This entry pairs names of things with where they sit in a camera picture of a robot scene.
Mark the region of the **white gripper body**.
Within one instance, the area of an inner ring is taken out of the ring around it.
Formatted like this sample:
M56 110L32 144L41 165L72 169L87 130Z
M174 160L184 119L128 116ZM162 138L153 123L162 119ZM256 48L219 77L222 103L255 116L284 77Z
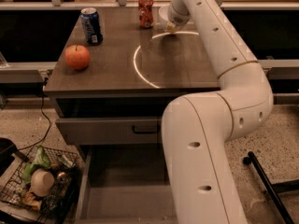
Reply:
M176 26L184 26L190 19L190 12L182 0L171 0L168 11L168 20Z

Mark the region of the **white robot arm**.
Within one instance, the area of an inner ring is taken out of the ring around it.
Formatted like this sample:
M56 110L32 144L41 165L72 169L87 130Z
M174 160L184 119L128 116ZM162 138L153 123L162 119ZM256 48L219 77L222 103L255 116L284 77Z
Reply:
M162 140L178 224L247 224L225 142L257 130L273 93L249 47L215 0L172 0L168 18L193 21L220 88L173 100Z

